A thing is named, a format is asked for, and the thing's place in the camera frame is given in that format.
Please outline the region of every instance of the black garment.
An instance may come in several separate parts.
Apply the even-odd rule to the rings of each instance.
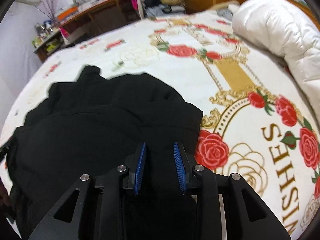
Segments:
[[[7,163],[21,234],[28,237],[82,174],[107,173],[145,141],[149,160],[141,197],[127,202],[128,236],[191,239],[195,202],[179,189],[173,144],[194,153],[202,111],[148,74],[106,80],[99,72],[87,66],[77,82],[53,84],[14,132]]]
[[[21,240],[17,233],[13,230],[0,208],[0,236],[5,240]]]

